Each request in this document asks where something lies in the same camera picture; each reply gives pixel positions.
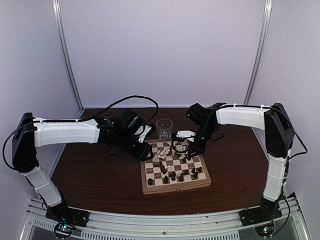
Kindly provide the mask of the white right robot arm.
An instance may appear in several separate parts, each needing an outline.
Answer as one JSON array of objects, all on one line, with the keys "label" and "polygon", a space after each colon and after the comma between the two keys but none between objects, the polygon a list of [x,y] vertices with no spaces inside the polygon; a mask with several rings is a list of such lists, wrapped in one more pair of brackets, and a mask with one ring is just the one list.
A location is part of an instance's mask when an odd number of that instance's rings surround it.
[{"label": "white right robot arm", "polygon": [[214,132],[219,131],[221,125],[264,131],[268,171],[261,198],[262,206],[257,208],[256,216],[261,221],[268,220],[276,212],[274,203],[280,198],[287,178],[287,166],[295,136],[284,106],[275,103],[272,106],[253,107],[218,102],[210,107],[203,107],[195,103],[189,107],[186,115],[199,127],[187,149],[189,158],[205,152],[207,141]]}]

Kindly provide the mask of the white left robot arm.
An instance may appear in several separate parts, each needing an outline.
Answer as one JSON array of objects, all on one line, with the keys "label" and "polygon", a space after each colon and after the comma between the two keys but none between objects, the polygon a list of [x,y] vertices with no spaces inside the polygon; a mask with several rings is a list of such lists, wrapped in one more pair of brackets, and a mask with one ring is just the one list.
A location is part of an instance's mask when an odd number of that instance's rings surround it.
[{"label": "white left robot arm", "polygon": [[55,144],[88,143],[117,147],[131,157],[146,161],[154,157],[152,146],[145,141],[155,131],[133,110],[121,116],[97,116],[87,119],[43,119],[27,112],[23,115],[12,140],[12,166],[20,172],[52,208],[61,222],[72,218],[63,195],[37,160],[39,147]]}]

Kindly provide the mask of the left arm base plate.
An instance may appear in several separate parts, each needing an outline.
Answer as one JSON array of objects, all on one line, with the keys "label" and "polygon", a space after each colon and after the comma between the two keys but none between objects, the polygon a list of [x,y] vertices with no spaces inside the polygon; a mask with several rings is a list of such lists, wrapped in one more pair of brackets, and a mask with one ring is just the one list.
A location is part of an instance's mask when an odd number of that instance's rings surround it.
[{"label": "left arm base plate", "polygon": [[90,213],[85,210],[78,210],[74,208],[68,209],[53,209],[46,211],[45,217],[47,219],[55,220],[59,223],[68,224],[76,227],[86,227],[89,220]]}]

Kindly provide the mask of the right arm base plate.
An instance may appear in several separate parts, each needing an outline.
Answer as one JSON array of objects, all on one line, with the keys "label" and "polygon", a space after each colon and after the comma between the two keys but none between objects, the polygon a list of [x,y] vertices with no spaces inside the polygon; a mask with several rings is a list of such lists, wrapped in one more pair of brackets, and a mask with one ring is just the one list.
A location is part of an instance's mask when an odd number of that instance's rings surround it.
[{"label": "right arm base plate", "polygon": [[263,212],[261,207],[245,208],[239,212],[239,217],[243,227],[270,222],[271,220],[282,216],[283,214],[279,209],[275,209],[272,212]]}]

